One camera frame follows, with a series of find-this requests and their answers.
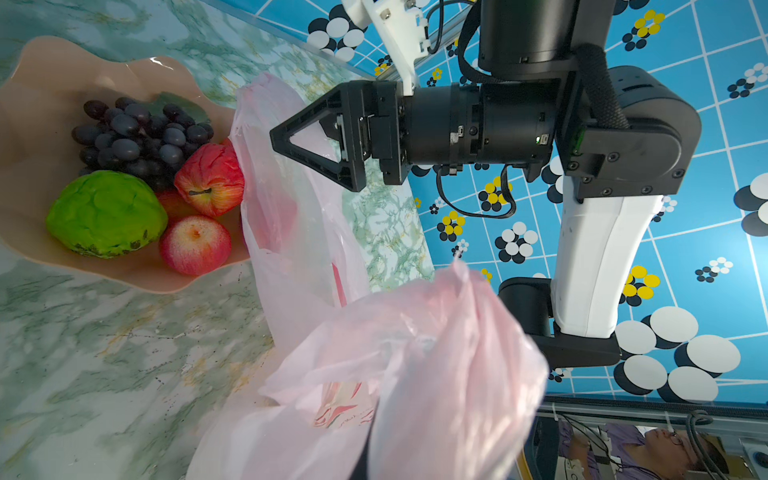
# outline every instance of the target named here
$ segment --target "cable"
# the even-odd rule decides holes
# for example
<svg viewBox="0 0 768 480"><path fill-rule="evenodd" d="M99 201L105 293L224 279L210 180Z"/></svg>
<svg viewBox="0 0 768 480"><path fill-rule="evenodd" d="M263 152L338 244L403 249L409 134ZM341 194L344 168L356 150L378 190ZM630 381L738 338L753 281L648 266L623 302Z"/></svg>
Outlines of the cable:
<svg viewBox="0 0 768 480"><path fill-rule="evenodd" d="M464 210L458 208L456 205L452 204L448 201L448 198L445 197L445 194L442 191L442 175L440 174L440 169L437 171L437 193L440 195L440 198L442 198L442 201L445 202L446 205L451 207L453 210L456 210L457 214L464 215L465 217L476 217L476 218L509 218L512 215L515 214L516 211L518 211L518 205L515 203L515 199L512 198L512 192L509 191L509 180L507 178L507 167L509 167L509 164L506 164L504 168L502 168L502 175L501 175L501 181L502 181L502 197L504 200L506 200L509 203L509 210L504 212L501 215L487 215L487 214L473 214L472 212L465 212Z"/></svg>

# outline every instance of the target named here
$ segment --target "purple shirt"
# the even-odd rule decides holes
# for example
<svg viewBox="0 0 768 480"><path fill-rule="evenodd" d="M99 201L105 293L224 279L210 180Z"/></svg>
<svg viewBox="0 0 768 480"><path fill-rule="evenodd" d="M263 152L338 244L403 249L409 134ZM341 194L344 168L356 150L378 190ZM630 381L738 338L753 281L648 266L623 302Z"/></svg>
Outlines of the purple shirt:
<svg viewBox="0 0 768 480"><path fill-rule="evenodd" d="M571 447L571 435L573 429L565 420L560 421L560 449L561 457L568 457L568 450ZM621 464L624 466L621 472L616 472L616 480L657 480L656 477L643 472L637 468L628 468L637 466L632 456L627 452L627 445L645 445L645 437L634 425L625 425L619 423L608 423L603 427L603 431L611 439L611 455L621 458ZM593 449L602 452L600 446L593 445ZM593 480L601 480L598 464L594 458L594 453L590 450L587 456L589 472Z"/></svg>

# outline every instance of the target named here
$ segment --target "fruit bowl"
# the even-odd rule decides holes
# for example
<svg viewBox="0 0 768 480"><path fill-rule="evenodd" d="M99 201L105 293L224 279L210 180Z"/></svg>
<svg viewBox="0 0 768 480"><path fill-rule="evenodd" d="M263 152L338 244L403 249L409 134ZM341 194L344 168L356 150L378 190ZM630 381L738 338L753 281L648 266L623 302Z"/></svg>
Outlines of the fruit bowl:
<svg viewBox="0 0 768 480"><path fill-rule="evenodd" d="M178 61L152 57L131 63L102 60L74 43L38 37L22 51L18 67L0 87L0 240L37 263L95 273L154 293L183 289L197 277L177 273L161 259L157 243L122 257L84 257L68 250L45 227L45 217L64 187L83 167L81 145L70 135L76 125L93 123L83 103L107 103L128 96L153 101L173 94L196 104L208 117L220 143L232 126L234 110L203 95ZM232 236L224 266L248 260L240 208L217 218Z"/></svg>

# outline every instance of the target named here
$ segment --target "bunch of grapes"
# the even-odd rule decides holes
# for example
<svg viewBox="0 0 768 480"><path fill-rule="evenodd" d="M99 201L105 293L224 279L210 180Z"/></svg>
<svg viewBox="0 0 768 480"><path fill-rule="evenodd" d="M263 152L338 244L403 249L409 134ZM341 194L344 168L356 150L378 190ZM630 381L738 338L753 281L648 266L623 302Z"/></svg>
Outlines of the bunch of grapes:
<svg viewBox="0 0 768 480"><path fill-rule="evenodd" d="M98 123L72 129L74 141L84 145L80 159L86 166L80 175L116 170L139 177L157 192L172 188L184 162L214 136L209 124L196 123L175 104L166 104L159 115L128 97L118 98L114 108L89 100L83 109Z"/></svg>

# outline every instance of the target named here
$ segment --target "white circle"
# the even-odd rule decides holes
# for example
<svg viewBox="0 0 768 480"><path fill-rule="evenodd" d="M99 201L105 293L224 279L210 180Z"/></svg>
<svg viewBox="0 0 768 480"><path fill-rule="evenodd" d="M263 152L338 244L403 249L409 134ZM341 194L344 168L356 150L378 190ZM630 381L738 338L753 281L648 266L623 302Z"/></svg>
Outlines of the white circle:
<svg viewBox="0 0 768 480"><path fill-rule="evenodd" d="M650 316L650 327L668 342L687 342L699 331L696 317L678 306L662 306Z"/></svg>
<svg viewBox="0 0 768 480"><path fill-rule="evenodd" d="M344 35L344 45L347 47L356 47L366 39L366 34L357 28L353 28Z"/></svg>
<svg viewBox="0 0 768 480"><path fill-rule="evenodd" d="M563 164L560 162L560 155L549 161L549 170L555 175L563 174Z"/></svg>
<svg viewBox="0 0 768 480"><path fill-rule="evenodd" d="M341 47L336 50L336 58L341 61L350 61L355 56L355 51L351 47Z"/></svg>
<svg viewBox="0 0 768 480"><path fill-rule="evenodd" d="M717 398L717 382L709 373L692 366L672 370L667 381L670 389L688 402L711 402Z"/></svg>
<svg viewBox="0 0 768 480"><path fill-rule="evenodd" d="M522 235L527 229L528 228L525 226L525 223L522 222L515 222L515 224L512 225L512 231L517 235Z"/></svg>
<svg viewBox="0 0 768 480"><path fill-rule="evenodd" d="M326 25L328 35L334 38L343 37L349 30L349 22L346 18L336 17Z"/></svg>
<svg viewBox="0 0 768 480"><path fill-rule="evenodd" d="M510 242L510 243L507 243L507 247L504 250L506 250L507 253L509 253L510 255L514 256L518 254L518 251L520 250L520 248L515 242Z"/></svg>
<svg viewBox="0 0 768 480"><path fill-rule="evenodd" d="M741 363L741 353L733 342L717 335L702 335L692 339L687 347L688 358L700 369L725 373Z"/></svg>
<svg viewBox="0 0 768 480"><path fill-rule="evenodd" d="M656 335L648 325L629 320L616 325L616 340L622 349L640 355L648 353L656 346Z"/></svg>
<svg viewBox="0 0 768 480"><path fill-rule="evenodd" d="M768 202L760 205L757 209L757 217L760 218L763 223L768 223Z"/></svg>
<svg viewBox="0 0 768 480"><path fill-rule="evenodd" d="M538 233L534 232L533 230L529 230L525 232L525 235L523 235L523 238L526 242L533 245L534 243L538 242Z"/></svg>
<svg viewBox="0 0 768 480"><path fill-rule="evenodd" d="M521 254L523 257L525 257L525 258L528 258L528 257L530 257L531 255L533 255L533 247L531 247L531 246L530 246L530 245L528 245L527 243L523 243L523 244L520 246L520 254Z"/></svg>
<svg viewBox="0 0 768 480"><path fill-rule="evenodd" d="M315 30L306 38L306 43L315 48L323 48L328 45L328 34L322 30Z"/></svg>
<svg viewBox="0 0 768 480"><path fill-rule="evenodd" d="M667 369L655 358L645 355L629 357L624 362L624 374L630 382L646 390L660 389L667 383Z"/></svg>
<svg viewBox="0 0 768 480"><path fill-rule="evenodd" d="M761 174L752 180L750 192L757 198L768 200L768 174Z"/></svg>

